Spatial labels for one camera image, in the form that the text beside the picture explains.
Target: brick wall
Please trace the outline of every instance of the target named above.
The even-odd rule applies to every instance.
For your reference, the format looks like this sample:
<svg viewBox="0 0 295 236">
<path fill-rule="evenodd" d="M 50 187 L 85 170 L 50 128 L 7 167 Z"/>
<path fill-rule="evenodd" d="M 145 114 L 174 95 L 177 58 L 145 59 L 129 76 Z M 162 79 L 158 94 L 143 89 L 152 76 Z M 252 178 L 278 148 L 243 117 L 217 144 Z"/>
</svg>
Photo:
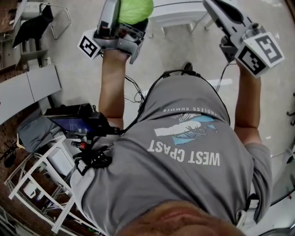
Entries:
<svg viewBox="0 0 295 236">
<path fill-rule="evenodd" d="M 21 70 L 13 70 L 4 74 L 0 74 L 0 83 L 22 73 L 23 71 Z M 0 125 L 0 152 L 3 153 L 8 149 L 4 143 L 7 143 L 10 146 L 12 142 L 16 141 L 16 129 L 18 125 L 37 108 L 38 105 L 33 104 L 7 120 L 4 124 Z M 17 198 L 13 198 L 12 200 L 8 198 L 10 191 L 8 187 L 4 185 L 4 181 L 9 177 L 14 169 L 27 157 L 27 155 L 28 152 L 23 149 L 18 149 L 15 164 L 11 168 L 5 168 L 3 160 L 0 162 L 0 205 L 15 219 L 32 229 L 35 233 L 41 236 L 53 235 L 53 232 L 51 231 L 52 227 L 47 222 L 40 219 L 30 209 L 23 205 Z M 38 183 L 42 187 L 44 187 L 44 189 L 46 189 L 46 187 L 48 188 L 48 193 L 54 191 L 55 186 L 52 182 L 50 182 L 50 179 L 45 178 L 42 174 L 34 176 L 34 178 L 38 180 Z M 87 228 L 81 227 L 76 222 L 67 220 L 66 226 L 74 230 L 75 232 L 80 233 L 81 235 L 93 235 Z M 68 234 L 59 231 L 58 235 L 67 236 Z"/>
</svg>

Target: person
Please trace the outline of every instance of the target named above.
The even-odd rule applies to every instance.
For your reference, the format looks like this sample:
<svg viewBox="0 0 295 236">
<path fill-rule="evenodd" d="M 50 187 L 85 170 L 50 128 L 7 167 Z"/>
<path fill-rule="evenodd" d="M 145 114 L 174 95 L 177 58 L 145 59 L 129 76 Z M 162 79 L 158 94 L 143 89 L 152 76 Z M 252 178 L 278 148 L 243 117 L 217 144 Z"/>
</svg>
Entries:
<svg viewBox="0 0 295 236">
<path fill-rule="evenodd" d="M 99 111 L 123 129 L 128 56 L 105 51 Z M 237 213 L 247 210 L 251 186 L 259 199 L 254 220 L 270 206 L 270 151 L 262 144 L 260 78 L 242 65 L 235 128 L 224 103 L 204 79 L 161 79 L 137 123 L 109 147 L 104 169 L 71 178 L 83 215 L 108 236 L 237 236 Z M 192 70 L 190 63 L 186 70 Z"/>
</svg>

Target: wire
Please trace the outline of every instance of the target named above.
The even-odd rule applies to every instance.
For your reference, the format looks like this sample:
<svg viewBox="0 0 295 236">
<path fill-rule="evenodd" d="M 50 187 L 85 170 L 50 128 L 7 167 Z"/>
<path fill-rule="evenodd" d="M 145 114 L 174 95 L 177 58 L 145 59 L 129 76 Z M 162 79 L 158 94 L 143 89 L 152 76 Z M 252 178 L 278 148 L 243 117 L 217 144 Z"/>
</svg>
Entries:
<svg viewBox="0 0 295 236">
<path fill-rule="evenodd" d="M 129 100 L 129 101 L 131 101 L 132 103 L 142 103 L 143 100 L 145 99 L 145 96 L 144 96 L 142 90 L 140 89 L 140 87 L 138 86 L 138 84 L 132 78 L 130 78 L 129 76 L 125 76 L 125 79 L 128 80 L 130 83 L 132 83 L 134 85 L 134 87 L 136 88 L 136 90 L 137 90 L 137 93 L 135 94 L 133 101 L 131 101 L 131 100 Z M 135 100 L 135 98 L 136 98 L 136 96 L 138 94 L 141 97 L 140 101 Z"/>
<path fill-rule="evenodd" d="M 87 76 L 83 76 L 83 75 L 81 75 L 81 74 L 79 74 L 79 73 L 77 73 L 77 72 L 71 71 L 71 70 L 68 70 L 68 71 L 69 71 L 69 72 L 73 72 L 74 74 L 76 74 L 76 75 L 78 75 L 78 76 L 81 76 L 82 78 L 88 79 L 88 80 L 92 81 L 93 83 L 96 83 L 96 84 L 98 84 L 98 85 L 101 85 L 100 83 L 94 81 L 93 79 L 90 79 L 90 78 L 87 77 Z"/>
<path fill-rule="evenodd" d="M 100 54 L 101 58 L 103 58 L 103 51 L 100 50 L 98 53 Z"/>
<path fill-rule="evenodd" d="M 125 93 L 125 100 L 127 100 L 125 103 L 128 103 L 128 102 L 132 102 L 132 103 L 135 103 L 134 101 L 132 101 L 132 97 L 131 97 L 131 94 L 130 93 Z"/>
<path fill-rule="evenodd" d="M 140 106 L 139 106 L 139 110 L 138 110 L 138 114 L 137 114 L 137 117 L 135 118 L 135 120 L 124 130 L 121 130 L 120 131 L 120 134 L 123 134 L 125 133 L 127 130 L 129 130 L 134 124 L 137 123 L 139 117 L 142 115 L 142 112 L 144 110 L 144 107 L 145 107 L 145 104 L 147 102 L 147 98 L 149 97 L 149 95 L 151 94 L 152 90 L 154 89 L 154 87 L 156 86 L 156 84 L 158 83 L 159 80 L 161 80 L 162 78 L 165 78 L 166 75 L 169 75 L 171 73 L 174 73 L 174 72 L 184 72 L 186 74 L 195 74 L 195 76 L 199 77 L 199 78 L 202 78 L 203 80 L 205 80 L 200 74 L 194 72 L 194 71 L 187 71 L 187 70 L 172 70 L 172 71 L 166 71 L 164 72 L 151 86 L 151 88 L 149 89 L 147 95 L 145 96 L 145 99 L 142 100 Z"/>
<path fill-rule="evenodd" d="M 220 89 L 220 85 L 221 85 L 221 81 L 222 81 L 222 78 L 223 78 L 223 75 L 224 75 L 224 73 L 225 73 L 225 71 L 226 71 L 226 68 L 227 68 L 228 66 L 230 66 L 230 65 L 236 65 L 236 63 L 232 63 L 232 64 L 231 64 L 231 62 L 229 62 L 228 64 L 226 64 L 226 66 L 225 66 L 225 68 L 224 68 L 224 70 L 223 70 L 223 72 L 222 72 L 222 74 L 221 74 L 220 80 L 218 81 L 217 87 L 216 87 L 216 89 L 215 89 L 216 92 L 219 91 L 219 89 Z"/>
</svg>

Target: floor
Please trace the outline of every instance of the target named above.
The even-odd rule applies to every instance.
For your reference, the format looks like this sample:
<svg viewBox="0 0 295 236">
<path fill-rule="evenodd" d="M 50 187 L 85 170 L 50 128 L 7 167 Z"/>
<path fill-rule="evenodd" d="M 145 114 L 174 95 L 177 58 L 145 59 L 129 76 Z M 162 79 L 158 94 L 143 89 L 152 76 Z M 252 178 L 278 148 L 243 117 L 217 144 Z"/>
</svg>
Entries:
<svg viewBox="0 0 295 236">
<path fill-rule="evenodd" d="M 284 174 L 273 186 L 272 201 L 277 201 L 294 190 L 295 186 L 295 161 L 290 162 L 284 169 Z"/>
<path fill-rule="evenodd" d="M 49 2 L 61 4 L 58 0 Z M 295 108 L 295 24 L 284 0 L 238 2 L 252 19 L 273 33 L 286 57 L 282 64 L 262 77 L 260 134 L 274 157 L 283 153 L 294 139 L 294 128 L 290 126 L 291 119 L 286 112 Z M 46 33 L 49 56 L 56 64 L 62 86 L 62 91 L 54 95 L 58 104 L 98 104 L 102 59 L 89 60 L 77 49 L 77 44 L 84 31 L 96 27 L 103 3 L 97 0 L 63 0 L 62 4 L 69 9 L 72 18 L 70 28 L 57 41 L 52 39 L 50 31 Z M 60 14 L 57 20 L 63 22 L 65 17 Z M 219 79 L 226 64 L 218 46 L 223 33 L 215 25 L 205 31 L 204 25 L 205 22 L 201 22 L 193 35 L 185 25 L 170 27 L 165 39 L 160 29 L 149 25 L 139 58 L 134 65 L 128 64 L 127 75 L 144 91 L 164 71 L 178 69 L 185 61 L 191 61 L 194 70 L 207 80 Z M 224 79 L 227 78 L 230 83 L 221 86 L 219 94 L 234 124 L 239 83 L 236 66 L 227 69 Z M 127 82 L 125 97 L 133 98 L 135 94 L 136 90 Z M 137 109 L 137 104 L 126 103 L 125 126 L 135 118 Z"/>
</svg>

